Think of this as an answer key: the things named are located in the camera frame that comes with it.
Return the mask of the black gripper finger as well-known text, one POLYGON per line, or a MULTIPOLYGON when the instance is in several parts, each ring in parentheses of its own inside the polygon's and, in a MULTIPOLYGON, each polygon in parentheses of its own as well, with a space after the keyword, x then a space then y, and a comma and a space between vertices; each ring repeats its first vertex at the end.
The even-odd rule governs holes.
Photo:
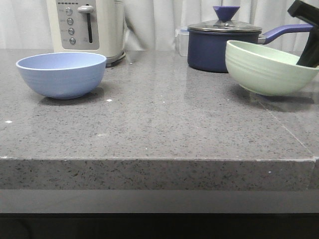
POLYGON ((319 9, 301 0, 295 0, 288 13, 313 26, 297 65, 316 68, 319 65, 319 9))

